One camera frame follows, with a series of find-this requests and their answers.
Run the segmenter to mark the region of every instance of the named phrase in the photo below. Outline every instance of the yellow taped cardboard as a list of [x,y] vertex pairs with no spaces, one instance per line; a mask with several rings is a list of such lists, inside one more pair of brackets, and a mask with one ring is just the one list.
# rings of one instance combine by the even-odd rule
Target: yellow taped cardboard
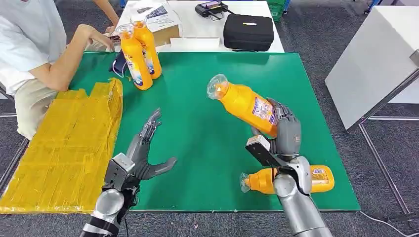
[[0,199],[0,213],[92,212],[122,117],[122,83],[58,93]]

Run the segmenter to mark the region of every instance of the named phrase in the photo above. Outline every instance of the robotic arm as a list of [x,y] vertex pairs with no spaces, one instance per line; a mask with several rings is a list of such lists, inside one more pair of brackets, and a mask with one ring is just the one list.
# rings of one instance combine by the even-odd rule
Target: robotic arm
[[172,169],[176,158],[165,163],[148,163],[150,143],[161,116],[160,108],[155,110],[144,124],[141,132],[134,136],[126,155],[119,153],[108,163],[105,185],[98,197],[95,209],[84,225],[81,237],[116,236],[126,212],[136,205],[141,180],[149,180]]
[[[310,196],[311,171],[307,159],[299,154],[301,125],[285,105],[268,98],[278,117],[277,138],[268,140],[252,127],[256,136],[249,139],[246,149],[263,165],[276,167],[274,190],[284,208],[293,236],[332,237],[329,228]],[[269,142],[270,148],[262,144]]]

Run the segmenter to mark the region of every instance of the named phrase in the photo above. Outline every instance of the green tabletop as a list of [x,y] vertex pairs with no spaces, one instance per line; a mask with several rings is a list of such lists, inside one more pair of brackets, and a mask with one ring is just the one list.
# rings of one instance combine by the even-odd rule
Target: green tabletop
[[[114,53],[85,53],[70,88],[89,94],[108,72]],[[124,108],[114,154],[125,152],[148,116],[162,108],[163,124],[151,144],[150,163],[178,159],[168,173],[141,182],[139,204],[147,211],[277,211],[275,195],[242,193],[239,176],[263,167],[245,149],[250,127],[207,97],[216,74],[287,104],[301,121],[301,154],[331,168],[335,187],[313,194],[321,210],[359,210],[358,201],[329,133],[316,96],[295,53],[160,53],[163,74],[146,90],[121,79]]]

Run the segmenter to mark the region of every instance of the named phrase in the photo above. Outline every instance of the dish soap bottle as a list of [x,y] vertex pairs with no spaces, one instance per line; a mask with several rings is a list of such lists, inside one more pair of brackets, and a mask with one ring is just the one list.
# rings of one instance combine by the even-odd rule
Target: dish soap bottle
[[[325,165],[311,165],[312,193],[327,192],[335,186],[335,179],[332,171]],[[275,194],[272,183],[272,168],[261,169],[254,174],[240,175],[240,187],[243,193],[249,190],[256,190],[263,194]]]
[[162,67],[156,52],[153,33],[147,28],[145,21],[134,21],[134,37],[144,48],[144,58],[152,79],[162,74]]
[[122,25],[116,31],[121,38],[121,49],[124,53],[134,85],[140,90],[147,90],[153,85],[153,80],[144,61],[143,47],[133,37],[132,26]]
[[276,137],[278,119],[274,107],[250,87],[229,83],[225,75],[218,74],[209,81],[207,95],[221,101],[232,115],[272,138]]

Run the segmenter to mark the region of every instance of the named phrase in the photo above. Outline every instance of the person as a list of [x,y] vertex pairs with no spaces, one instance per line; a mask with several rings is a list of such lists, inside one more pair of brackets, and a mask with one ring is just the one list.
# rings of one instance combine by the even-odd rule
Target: person
[[[108,0],[93,0],[113,26],[119,18]],[[0,8],[0,82],[14,96],[17,132],[32,139],[58,91],[68,90],[87,45],[113,50],[92,26],[78,25],[71,42],[54,0],[7,0]]]

